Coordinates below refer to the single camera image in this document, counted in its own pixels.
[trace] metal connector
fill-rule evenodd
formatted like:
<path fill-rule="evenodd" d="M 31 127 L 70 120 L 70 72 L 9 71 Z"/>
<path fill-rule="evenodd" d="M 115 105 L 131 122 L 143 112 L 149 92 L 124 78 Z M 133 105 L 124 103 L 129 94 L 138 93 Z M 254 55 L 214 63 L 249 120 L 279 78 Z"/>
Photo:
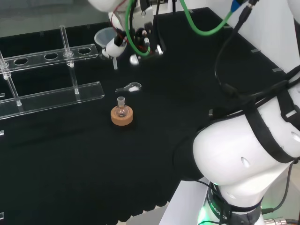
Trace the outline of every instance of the metal connector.
<path fill-rule="evenodd" d="M 248 3 L 247 5 L 250 9 L 253 9 L 254 5 L 252 5 L 251 3 Z"/>
<path fill-rule="evenodd" d="M 146 45 L 149 45 L 149 44 L 150 44 L 149 38 L 146 37 L 146 38 L 144 39 L 144 42 L 145 42 Z"/>
<path fill-rule="evenodd" d="M 283 217 L 276 219 L 266 219 L 264 221 L 265 225 L 287 225 L 286 220 Z"/>

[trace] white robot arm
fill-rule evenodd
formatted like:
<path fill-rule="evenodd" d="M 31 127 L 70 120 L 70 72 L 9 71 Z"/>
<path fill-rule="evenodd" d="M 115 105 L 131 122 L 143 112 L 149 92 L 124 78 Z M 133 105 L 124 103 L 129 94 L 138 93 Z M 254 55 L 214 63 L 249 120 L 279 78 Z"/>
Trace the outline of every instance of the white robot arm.
<path fill-rule="evenodd" d="M 295 21 L 300 24 L 300 1 L 288 0 L 288 4 Z M 290 104 L 292 109 L 285 111 L 284 104 Z M 174 166 L 177 170 L 183 165 L 194 166 L 194 171 L 189 171 L 190 176 L 186 171 L 181 172 L 186 178 L 195 175 L 195 170 L 201 172 L 232 207 L 233 224 L 255 222 L 255 225 L 263 225 L 260 203 L 264 194 L 300 157 L 300 126 L 295 125 L 300 125 L 299 107 L 300 93 L 294 86 L 255 110 L 213 123 L 194 138 L 191 156 L 183 156 L 181 150 L 175 153 Z M 185 147 L 179 149 L 188 152 Z M 211 221 L 218 222 L 223 210 L 210 193 L 209 190 L 205 212 Z"/>
<path fill-rule="evenodd" d="M 120 56 L 126 48 L 127 38 L 124 30 L 125 20 L 128 19 L 126 18 L 126 9 L 129 0 L 89 0 L 89 2 L 99 11 L 108 12 L 111 24 L 118 32 L 118 36 L 107 44 L 102 54 L 107 58 Z M 144 30 L 146 24 L 153 23 L 154 15 L 152 6 L 147 4 L 146 0 L 136 1 L 133 18 L 133 29 L 136 31 Z"/>

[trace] black cloth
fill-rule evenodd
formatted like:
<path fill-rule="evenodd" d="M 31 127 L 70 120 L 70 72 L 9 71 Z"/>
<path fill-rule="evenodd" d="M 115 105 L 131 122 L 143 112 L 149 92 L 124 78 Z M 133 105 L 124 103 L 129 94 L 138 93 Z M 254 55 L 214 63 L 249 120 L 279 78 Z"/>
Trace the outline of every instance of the black cloth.
<path fill-rule="evenodd" d="M 203 30 L 220 23 L 208 8 L 192 18 Z M 213 107 L 236 107 L 214 78 L 213 65 L 232 29 L 200 37 L 183 12 L 160 15 L 167 51 L 162 57 L 129 64 L 128 46 L 118 58 L 75 63 L 79 84 L 100 81 L 105 97 L 78 105 L 0 120 L 0 211 L 8 225 L 114 225 L 130 215 L 169 201 L 179 178 L 172 152 L 195 135 Z M 108 23 L 67 28 L 70 46 L 91 44 Z M 0 38 L 4 57 L 62 48 L 60 31 Z M 222 80 L 242 91 L 259 90 L 281 80 L 283 72 L 241 36 L 225 51 Z M 13 74 L 19 95 L 71 86 L 65 64 Z M 130 82 L 142 91 L 115 94 Z M 0 92 L 10 97 L 0 80 Z M 123 95 L 134 110 L 129 127 L 116 127 L 110 111 Z"/>

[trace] green cable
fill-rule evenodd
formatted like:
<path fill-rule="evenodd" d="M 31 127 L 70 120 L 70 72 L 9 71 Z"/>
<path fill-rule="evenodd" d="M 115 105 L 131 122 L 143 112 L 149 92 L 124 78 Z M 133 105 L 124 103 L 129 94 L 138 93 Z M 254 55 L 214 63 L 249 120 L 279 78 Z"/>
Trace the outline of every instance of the green cable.
<path fill-rule="evenodd" d="M 147 52 L 141 52 L 140 50 L 137 49 L 137 47 L 135 46 L 135 44 L 133 43 L 130 33 L 129 33 L 129 29 L 128 29 L 128 18 L 129 18 L 129 14 L 130 14 L 130 10 L 131 10 L 131 5 L 133 3 L 134 0 L 129 0 L 129 4 L 126 10 L 126 14 L 125 14 L 125 32 L 126 32 L 126 36 L 127 39 L 131 45 L 131 47 L 133 48 L 133 50 L 139 54 L 140 56 L 147 56 L 150 53 L 151 48 L 148 47 L 148 51 Z"/>
<path fill-rule="evenodd" d="M 225 19 L 214 29 L 212 30 L 209 30 L 209 31 L 202 31 L 202 30 L 199 30 L 194 22 L 193 22 L 193 19 L 190 15 L 190 12 L 184 2 L 184 0 L 180 0 L 180 3 L 183 7 L 183 10 L 184 10 L 184 13 L 187 17 L 187 21 L 189 23 L 189 25 L 191 26 L 191 28 L 193 29 L 193 31 L 195 31 L 196 34 L 199 34 L 201 36 L 210 36 L 210 35 L 213 35 L 214 33 L 217 33 L 222 27 L 224 27 L 224 25 L 227 23 L 228 19 L 230 18 L 230 16 L 233 14 L 231 11 L 227 14 L 227 16 L 225 17 Z"/>

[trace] clear acrylic stand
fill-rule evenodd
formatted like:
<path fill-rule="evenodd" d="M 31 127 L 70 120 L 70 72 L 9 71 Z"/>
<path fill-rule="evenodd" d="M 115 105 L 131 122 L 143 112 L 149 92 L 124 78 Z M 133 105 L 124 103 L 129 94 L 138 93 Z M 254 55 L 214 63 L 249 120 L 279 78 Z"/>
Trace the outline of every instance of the clear acrylic stand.
<path fill-rule="evenodd" d="M 35 113 L 65 105 L 72 105 L 104 97 L 100 82 L 77 84 L 75 61 L 95 58 L 98 51 L 94 44 L 69 47 L 66 29 L 60 26 L 64 49 L 38 52 L 16 57 L 3 58 L 0 52 L 0 74 L 7 81 L 13 95 L 0 101 L 0 120 L 18 115 Z M 19 96 L 12 80 L 12 72 L 48 65 L 66 63 L 69 68 L 72 87 Z"/>

